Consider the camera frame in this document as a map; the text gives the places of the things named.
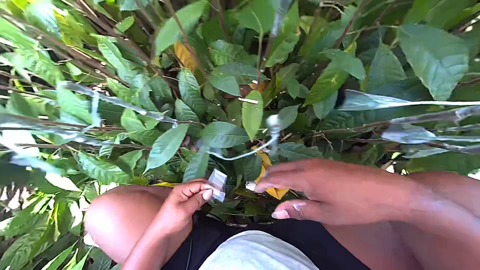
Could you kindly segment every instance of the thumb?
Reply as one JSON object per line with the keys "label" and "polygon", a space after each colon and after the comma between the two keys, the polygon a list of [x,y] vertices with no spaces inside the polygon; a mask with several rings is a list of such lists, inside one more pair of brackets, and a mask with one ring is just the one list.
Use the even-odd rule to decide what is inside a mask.
{"label": "thumb", "polygon": [[329,205],[312,200],[290,200],[279,204],[272,217],[324,222],[329,219]]}
{"label": "thumb", "polygon": [[187,211],[194,213],[198,208],[205,204],[205,202],[207,202],[212,195],[213,189],[204,189],[190,197],[186,202],[183,203],[183,206]]}

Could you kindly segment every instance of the person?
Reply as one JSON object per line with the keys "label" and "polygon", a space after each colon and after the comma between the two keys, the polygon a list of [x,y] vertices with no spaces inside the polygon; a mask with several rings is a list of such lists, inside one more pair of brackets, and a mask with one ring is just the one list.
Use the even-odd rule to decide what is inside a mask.
{"label": "person", "polygon": [[196,212],[205,179],[119,186],[90,205],[85,229],[123,269],[450,270],[480,265],[480,183],[448,172],[407,176],[308,159],[269,169],[256,192],[302,191],[280,221],[246,228]]}

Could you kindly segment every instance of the foliage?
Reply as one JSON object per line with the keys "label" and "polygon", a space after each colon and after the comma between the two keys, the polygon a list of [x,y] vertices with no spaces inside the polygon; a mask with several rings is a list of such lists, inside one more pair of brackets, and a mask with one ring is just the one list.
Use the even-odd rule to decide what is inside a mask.
{"label": "foliage", "polygon": [[[107,187],[219,169],[204,210],[246,224],[302,196],[245,188],[278,162],[480,169],[478,1],[170,2],[0,0],[0,187],[29,192],[0,270],[110,269],[81,239]],[[273,145],[220,158],[271,140],[271,115]]]}

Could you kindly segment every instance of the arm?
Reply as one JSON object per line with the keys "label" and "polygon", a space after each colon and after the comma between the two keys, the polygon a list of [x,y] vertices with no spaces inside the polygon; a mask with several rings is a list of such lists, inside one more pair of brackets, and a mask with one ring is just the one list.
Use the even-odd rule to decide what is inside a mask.
{"label": "arm", "polygon": [[[269,187],[304,191],[309,199],[280,204],[273,213],[276,218],[336,225],[403,221],[455,246],[458,253],[447,256],[450,261],[464,262],[463,269],[474,269],[480,263],[479,219],[408,177],[332,160],[302,160],[272,167],[257,191]],[[439,259],[434,252],[417,255]]]}
{"label": "arm", "polygon": [[176,186],[150,226],[137,241],[122,270],[158,270],[192,230],[192,215],[212,196],[206,181]]}

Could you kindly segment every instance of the black shorts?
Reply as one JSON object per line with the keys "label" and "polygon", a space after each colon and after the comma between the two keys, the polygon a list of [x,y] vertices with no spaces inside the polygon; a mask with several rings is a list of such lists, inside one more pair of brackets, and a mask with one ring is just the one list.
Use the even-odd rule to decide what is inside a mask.
{"label": "black shorts", "polygon": [[162,270],[198,270],[221,243],[249,230],[269,233],[293,245],[320,270],[369,270],[319,222],[288,219],[239,228],[225,225],[201,212],[194,214],[192,232]]}

